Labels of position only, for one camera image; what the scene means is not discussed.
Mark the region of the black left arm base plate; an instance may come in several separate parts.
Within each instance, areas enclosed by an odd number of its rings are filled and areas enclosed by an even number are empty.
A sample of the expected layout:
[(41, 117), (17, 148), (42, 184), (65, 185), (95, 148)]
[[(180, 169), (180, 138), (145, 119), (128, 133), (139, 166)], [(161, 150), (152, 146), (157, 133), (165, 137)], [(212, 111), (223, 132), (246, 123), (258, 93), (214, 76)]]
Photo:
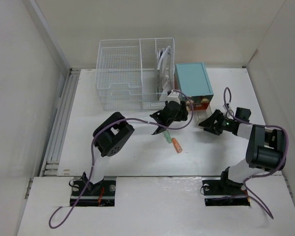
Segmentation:
[[(88, 189), (85, 190), (78, 203), (77, 207), (114, 207), (116, 193), (116, 177), (105, 177), (99, 184), (96, 184), (91, 193)], [(70, 206), (73, 206), (78, 199), (84, 183), (81, 179), (72, 179), (69, 182), (71, 187)]]

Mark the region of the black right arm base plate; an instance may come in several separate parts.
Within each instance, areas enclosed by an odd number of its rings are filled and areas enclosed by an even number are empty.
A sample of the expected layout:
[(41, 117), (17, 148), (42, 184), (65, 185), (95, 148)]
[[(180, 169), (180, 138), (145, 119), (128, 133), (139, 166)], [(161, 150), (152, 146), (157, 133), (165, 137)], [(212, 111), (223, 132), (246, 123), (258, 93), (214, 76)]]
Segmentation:
[(202, 179), (202, 190), (207, 207), (250, 206), (243, 184), (217, 177)]

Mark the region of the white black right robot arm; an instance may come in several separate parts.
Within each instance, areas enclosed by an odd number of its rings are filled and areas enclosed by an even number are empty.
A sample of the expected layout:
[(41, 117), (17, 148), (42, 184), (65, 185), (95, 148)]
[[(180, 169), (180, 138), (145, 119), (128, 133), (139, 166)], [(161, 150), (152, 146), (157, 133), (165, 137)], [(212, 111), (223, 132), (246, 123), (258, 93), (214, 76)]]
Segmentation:
[(288, 137), (278, 126), (257, 125), (249, 122), (251, 111), (238, 107), (235, 113), (215, 110), (199, 126), (209, 133), (221, 135), (228, 131), (248, 140), (245, 158), (234, 166), (227, 167), (218, 181), (209, 184), (212, 188), (228, 194), (240, 189), (244, 181), (262, 172), (282, 170), (286, 163)]

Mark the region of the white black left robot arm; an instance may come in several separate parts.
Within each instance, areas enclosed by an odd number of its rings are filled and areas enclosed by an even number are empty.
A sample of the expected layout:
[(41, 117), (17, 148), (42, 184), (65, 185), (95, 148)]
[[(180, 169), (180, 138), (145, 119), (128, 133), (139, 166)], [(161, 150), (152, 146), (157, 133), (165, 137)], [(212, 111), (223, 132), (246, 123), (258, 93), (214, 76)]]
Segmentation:
[[(151, 114), (150, 117), (155, 121), (153, 124), (157, 126), (153, 135), (163, 133), (173, 122), (188, 119), (186, 102), (165, 102), (165, 107)], [(129, 120), (131, 119), (124, 117), (120, 112), (114, 112), (93, 132), (91, 147), (98, 148), (102, 158), (118, 153), (135, 131), (134, 127), (128, 123)], [(102, 175), (94, 177), (95, 163), (93, 156), (91, 173), (89, 175), (83, 173), (81, 177), (84, 183), (83, 189), (89, 195), (97, 194), (103, 181)]]

